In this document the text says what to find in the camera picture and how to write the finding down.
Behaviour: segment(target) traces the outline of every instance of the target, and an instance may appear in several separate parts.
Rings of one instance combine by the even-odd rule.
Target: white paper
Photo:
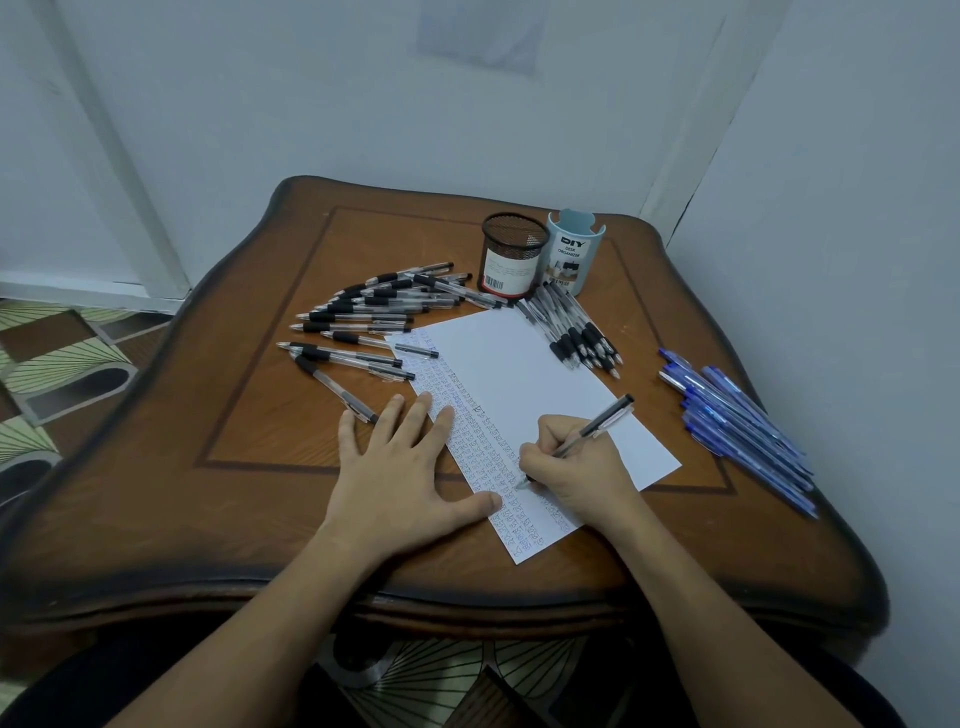
[[[532,76],[549,0],[421,0],[417,50]]]
[[[447,446],[474,492],[492,490],[503,508],[491,523],[514,562],[530,558],[579,527],[549,495],[517,489],[519,448],[537,440],[542,414],[593,419],[616,399],[585,367],[571,372],[554,357],[539,330],[515,309],[484,311],[391,334],[392,343],[440,352],[426,359],[397,352],[414,372],[414,390],[431,392],[431,418],[448,404],[456,412]],[[680,467],[636,417],[611,429],[638,490]]]

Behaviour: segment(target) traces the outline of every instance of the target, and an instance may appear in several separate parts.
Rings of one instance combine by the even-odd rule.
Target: baseboard
[[[0,271],[0,298],[67,305],[177,313],[183,300],[158,299],[136,283],[71,279]]]

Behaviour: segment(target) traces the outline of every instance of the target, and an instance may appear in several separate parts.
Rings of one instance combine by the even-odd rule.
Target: forearm
[[[657,614],[701,725],[858,725],[641,503],[604,532]]]
[[[110,728],[273,724],[372,566],[321,529],[257,597],[136,698]]]

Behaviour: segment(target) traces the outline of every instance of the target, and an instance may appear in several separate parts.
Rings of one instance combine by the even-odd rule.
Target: white wall
[[[0,44],[0,280],[137,282]]]
[[[285,177],[636,214],[730,0],[553,0],[535,78],[418,57],[418,0],[62,0],[188,277]]]
[[[794,0],[668,252],[874,554],[860,669],[960,716],[960,5]]]

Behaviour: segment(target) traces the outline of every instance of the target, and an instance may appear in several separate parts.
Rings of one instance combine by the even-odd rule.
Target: hand
[[[606,432],[575,445],[563,459],[550,456],[587,422],[543,415],[537,420],[537,443],[520,447],[520,469],[549,488],[586,525],[606,534],[624,516],[648,509]]]
[[[417,443],[431,401],[428,392],[417,397],[397,427],[403,396],[396,395],[380,415],[362,455],[355,418],[349,411],[340,418],[340,478],[321,530],[365,554],[371,567],[481,521],[502,504],[496,493],[475,493],[455,502],[437,493],[434,468],[453,427],[453,408],[442,409]]]

